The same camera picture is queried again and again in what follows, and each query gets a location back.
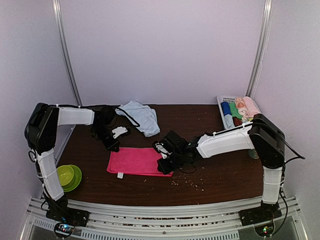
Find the magenta pink towel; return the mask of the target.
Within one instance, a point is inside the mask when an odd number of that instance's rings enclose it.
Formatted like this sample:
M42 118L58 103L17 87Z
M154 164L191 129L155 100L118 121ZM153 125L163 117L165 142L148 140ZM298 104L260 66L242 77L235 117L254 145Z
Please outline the magenta pink towel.
M163 174L158 171L157 160L162 155L152 147L133 148L120 147L118 152L112 151L106 170L112 174L171 177L173 173Z

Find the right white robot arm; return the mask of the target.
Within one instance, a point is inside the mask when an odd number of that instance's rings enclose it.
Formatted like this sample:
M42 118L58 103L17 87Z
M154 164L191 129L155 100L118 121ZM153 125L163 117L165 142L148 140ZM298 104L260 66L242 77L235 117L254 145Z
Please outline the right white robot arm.
M164 175L193 164L198 158L248 150L263 167L263 205L256 210L259 220L268 220L275 212L285 165L285 135L266 116L254 115L251 121L219 132L204 133L188 142L175 131L169 131L152 146L161 154L157 170Z

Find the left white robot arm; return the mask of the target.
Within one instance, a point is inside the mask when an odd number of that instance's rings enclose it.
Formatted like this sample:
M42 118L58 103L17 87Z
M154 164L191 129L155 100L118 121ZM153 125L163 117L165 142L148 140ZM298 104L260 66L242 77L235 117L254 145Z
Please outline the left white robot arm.
M54 148L59 126L91 126L91 133L102 142L108 151L118 152L120 142L109 125L116 118L114 107L109 105L75 106L38 103L25 127L24 136L34 153L36 165L40 170L43 191L53 201L64 196L60 184Z

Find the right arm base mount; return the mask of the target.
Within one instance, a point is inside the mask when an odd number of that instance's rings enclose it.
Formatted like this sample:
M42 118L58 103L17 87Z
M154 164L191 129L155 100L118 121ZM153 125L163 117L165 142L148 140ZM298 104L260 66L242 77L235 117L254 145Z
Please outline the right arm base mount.
M279 218L282 216L282 211L278 203L266 204L261 202L260 206L240 210L238 214L242 226L249 226Z

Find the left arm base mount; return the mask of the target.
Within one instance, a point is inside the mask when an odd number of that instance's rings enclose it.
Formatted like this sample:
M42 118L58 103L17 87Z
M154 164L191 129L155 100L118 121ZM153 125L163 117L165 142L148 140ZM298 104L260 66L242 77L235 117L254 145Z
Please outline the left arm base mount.
M90 213L86 210L68 207L66 210L49 208L46 217L72 226L86 227Z

